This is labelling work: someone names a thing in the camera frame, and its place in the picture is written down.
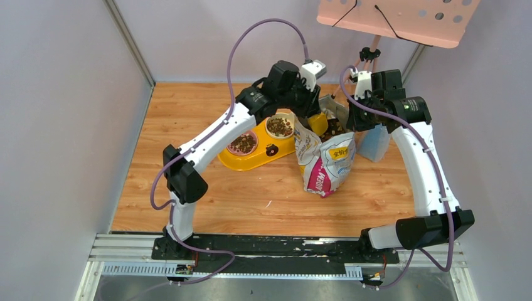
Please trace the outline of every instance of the wooden tabletop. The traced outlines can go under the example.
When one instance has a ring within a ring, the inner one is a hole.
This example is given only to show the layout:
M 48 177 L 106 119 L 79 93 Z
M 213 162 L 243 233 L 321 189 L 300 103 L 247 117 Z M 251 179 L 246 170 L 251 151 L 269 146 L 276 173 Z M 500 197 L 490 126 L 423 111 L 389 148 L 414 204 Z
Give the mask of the wooden tabletop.
M 247 86 L 236 84 L 235 94 Z M 322 94 L 334 88 L 323 85 Z M 112 230 L 162 230 L 169 211 L 155 211 L 149 204 L 151 185 L 162 168 L 162 150 L 193 139 L 228 106 L 226 83 L 157 84 Z M 324 199 L 303 191 L 294 154 L 245 172 L 229 170 L 215 159 L 202 176 L 209 190 L 198 201 L 196 233 L 358 237 L 364 228 L 414 215 L 412 188 L 393 142 L 379 163 L 357 155 L 347 181 Z M 168 198 L 163 178 L 156 203 Z

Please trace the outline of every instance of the bowl of kibble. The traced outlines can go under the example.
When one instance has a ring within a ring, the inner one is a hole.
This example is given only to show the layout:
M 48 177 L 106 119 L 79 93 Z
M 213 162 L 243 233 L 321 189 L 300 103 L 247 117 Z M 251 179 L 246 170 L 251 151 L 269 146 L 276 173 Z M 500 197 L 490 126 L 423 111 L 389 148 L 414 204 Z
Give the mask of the bowl of kibble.
M 266 120 L 266 133 L 275 139 L 288 139 L 294 134 L 294 114 L 277 113 Z
M 249 130 L 231 142 L 227 146 L 227 150 L 233 155 L 245 156 L 251 154 L 257 148 L 257 144 L 257 135 L 254 131 Z

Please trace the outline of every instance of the pink bowl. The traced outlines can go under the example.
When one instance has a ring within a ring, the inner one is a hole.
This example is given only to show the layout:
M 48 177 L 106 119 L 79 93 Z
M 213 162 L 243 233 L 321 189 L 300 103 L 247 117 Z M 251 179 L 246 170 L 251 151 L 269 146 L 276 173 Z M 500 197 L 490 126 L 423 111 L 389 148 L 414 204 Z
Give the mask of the pink bowl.
M 245 132 L 245 133 L 242 134 L 242 135 L 245 135 L 245 134 L 249 134 L 249 136 L 251 136 L 251 137 L 253 137 L 253 139 L 255 139 L 255 142 L 256 142 L 256 143 L 255 143 L 255 146 L 253 146 L 253 148 L 252 148 L 249 152 L 244 153 L 244 152 L 241 152 L 240 150 L 233 149 L 233 148 L 231 147 L 231 144 L 229 144 L 229 145 L 227 146 L 227 150 L 228 150 L 231 154 L 233 154 L 233 155 L 235 155 L 235 156 L 247 156 L 247 155 L 251 154 L 253 151 L 255 151 L 255 149 L 257 148 L 257 145 L 258 145 L 258 138 L 257 138 L 257 135 L 256 135 L 255 132 L 252 131 L 252 130 L 249 130 L 249 131 Z

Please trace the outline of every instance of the black cartoon logo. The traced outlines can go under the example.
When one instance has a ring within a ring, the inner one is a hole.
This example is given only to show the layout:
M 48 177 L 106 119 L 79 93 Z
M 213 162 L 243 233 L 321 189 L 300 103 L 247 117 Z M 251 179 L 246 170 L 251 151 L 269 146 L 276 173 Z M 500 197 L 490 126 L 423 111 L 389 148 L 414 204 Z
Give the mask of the black cartoon logo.
M 272 157 L 279 152 L 279 148 L 275 144 L 268 144 L 266 146 L 266 156 Z

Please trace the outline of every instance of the yellow tray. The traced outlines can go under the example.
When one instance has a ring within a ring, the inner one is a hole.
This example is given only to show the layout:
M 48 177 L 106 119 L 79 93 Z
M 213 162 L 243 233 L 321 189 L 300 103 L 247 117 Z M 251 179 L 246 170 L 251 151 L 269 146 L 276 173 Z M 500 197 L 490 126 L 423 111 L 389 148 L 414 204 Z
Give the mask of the yellow tray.
M 295 152 L 294 138 L 281 140 L 269 136 L 266 133 L 266 121 L 252 129 L 257 135 L 258 145 L 251 154 L 236 156 L 225 148 L 218 154 L 221 163 L 234 171 L 249 171 Z

